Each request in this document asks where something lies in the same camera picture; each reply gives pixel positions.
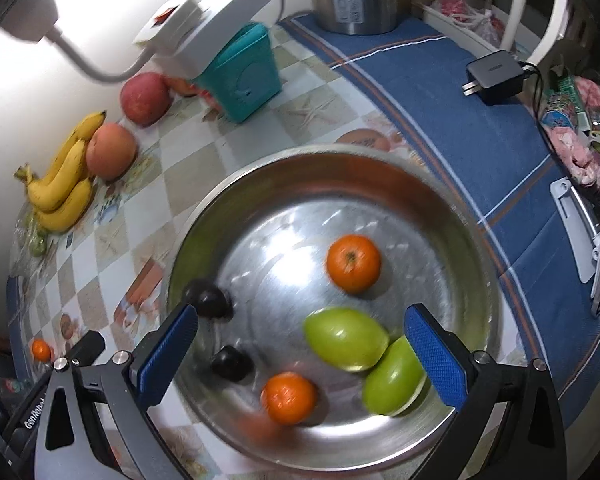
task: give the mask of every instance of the white cable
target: white cable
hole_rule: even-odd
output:
[[[67,56],[75,66],[82,70],[88,77],[100,81],[101,83],[120,83],[126,81],[131,76],[134,76],[139,70],[151,59],[154,55],[154,50],[150,47],[145,47],[140,53],[136,61],[120,74],[107,74],[91,65],[89,61],[84,59],[76,48],[65,38],[62,37],[62,30],[54,26],[47,34],[46,38],[54,43],[65,56]]]
[[[504,35],[502,36],[502,42],[500,48],[502,50],[511,50],[516,40],[516,31],[518,25],[522,20],[522,13],[525,10],[526,0],[512,0],[511,10],[509,11],[509,20],[504,29]]]

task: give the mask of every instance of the pink item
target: pink item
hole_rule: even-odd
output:
[[[585,79],[579,76],[575,77],[575,81],[578,94],[580,94],[580,98],[582,99],[584,107],[600,107],[600,86],[590,79]]]
[[[469,14],[469,7],[464,0],[436,0],[431,7],[435,8],[445,16],[451,16],[452,14]],[[459,22],[467,21],[467,18],[461,16],[454,16],[454,19]]]
[[[548,129],[549,139],[576,182],[583,186],[600,187],[600,164],[586,148],[576,132],[565,126]]]
[[[505,27],[504,23],[502,23],[502,20],[500,20],[492,15],[491,16],[491,25],[495,29],[500,40],[502,40],[502,37],[504,36],[504,27]]]

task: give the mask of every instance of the bunch of bananas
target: bunch of bananas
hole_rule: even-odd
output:
[[[87,209],[92,185],[84,154],[106,116],[106,112],[98,112],[81,120],[58,150],[44,177],[36,178],[28,164],[15,172],[14,176],[27,188],[38,224],[48,231],[67,231]]]

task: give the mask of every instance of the white power strip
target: white power strip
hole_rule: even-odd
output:
[[[193,79],[270,0],[170,0],[156,11],[134,43],[155,51],[153,62],[169,76]]]

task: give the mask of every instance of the checkered tablecloth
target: checkered tablecloth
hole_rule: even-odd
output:
[[[98,330],[106,350],[97,362],[104,362],[116,350],[133,349],[146,332],[157,328],[156,312],[141,312],[141,322],[130,331],[114,322],[114,311],[150,258],[164,264],[198,202],[244,165],[285,148],[330,143],[351,130],[371,128],[386,137],[392,152],[424,166],[396,127],[348,80],[283,29],[274,27],[270,40],[283,83],[279,95],[243,124],[207,110],[198,97],[176,99],[149,128],[138,129],[123,120],[140,146],[133,166],[110,186],[96,183],[84,217],[66,234],[52,238],[44,258],[13,262],[23,280],[22,307],[12,322],[20,324],[34,378],[43,371],[30,355],[34,338],[46,340],[59,356],[87,330]],[[525,359],[522,345],[508,309],[504,311],[505,339],[498,360],[519,364]],[[150,415],[194,478],[294,478],[262,472],[261,464],[222,443],[198,422],[173,385]],[[106,409],[102,417],[123,472],[140,478]],[[407,478],[417,463],[365,478]]]

